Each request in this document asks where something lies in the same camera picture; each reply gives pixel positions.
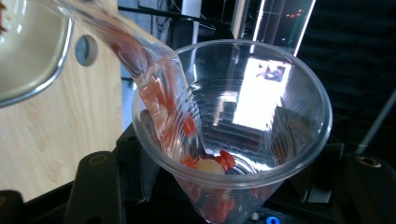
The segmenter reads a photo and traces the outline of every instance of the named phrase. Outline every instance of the light wood surface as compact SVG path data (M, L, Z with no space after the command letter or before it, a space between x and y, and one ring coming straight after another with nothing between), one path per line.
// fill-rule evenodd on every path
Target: light wood surface
M18 190L26 202L72 181L84 156L113 150L122 133L120 63L94 36L98 58L78 64L82 35L91 34L75 24L64 70L51 86L0 108L0 190Z

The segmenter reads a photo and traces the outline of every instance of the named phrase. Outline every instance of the bowl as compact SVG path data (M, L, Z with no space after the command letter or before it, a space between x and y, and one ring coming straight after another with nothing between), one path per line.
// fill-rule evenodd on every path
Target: bowl
M329 97L307 65L274 46L215 40L179 49L177 55L190 87L179 96L177 110L192 114L200 143L183 132L178 116L172 150L163 153L152 125L141 116L147 110L138 94L136 135L207 222L243 223L323 149L332 127ZM186 162L215 160L224 151L235 164L226 165L223 174Z
M73 22L51 0L1 0L0 107L42 92L60 74Z

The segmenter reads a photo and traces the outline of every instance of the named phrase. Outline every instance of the white bowl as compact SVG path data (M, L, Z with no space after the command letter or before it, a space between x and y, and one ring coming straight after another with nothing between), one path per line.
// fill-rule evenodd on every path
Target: white bowl
M51 0L0 0L0 107L43 91L60 74L73 22Z

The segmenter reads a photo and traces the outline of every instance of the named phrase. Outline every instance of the clear plastic cup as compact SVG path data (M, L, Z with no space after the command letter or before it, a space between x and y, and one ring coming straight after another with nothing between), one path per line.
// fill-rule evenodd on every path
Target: clear plastic cup
M210 223L243 223L282 182L323 149L332 108L316 75L283 49L246 40L217 40L177 51L190 91L177 109L191 113L205 150L175 121L172 150L162 152L134 96L133 125L150 157L177 180ZM229 152L236 165L223 175L183 164L188 157Z

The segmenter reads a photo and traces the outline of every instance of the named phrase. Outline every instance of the wooden table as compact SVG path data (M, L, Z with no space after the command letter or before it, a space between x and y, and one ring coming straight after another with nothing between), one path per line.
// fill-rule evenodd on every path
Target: wooden table
M117 1L108 0L117 10ZM64 70L45 91L0 109L0 190L27 202L72 181L86 155L113 150L122 133L120 62L94 35L98 57L81 66L75 45L92 35L75 24Z

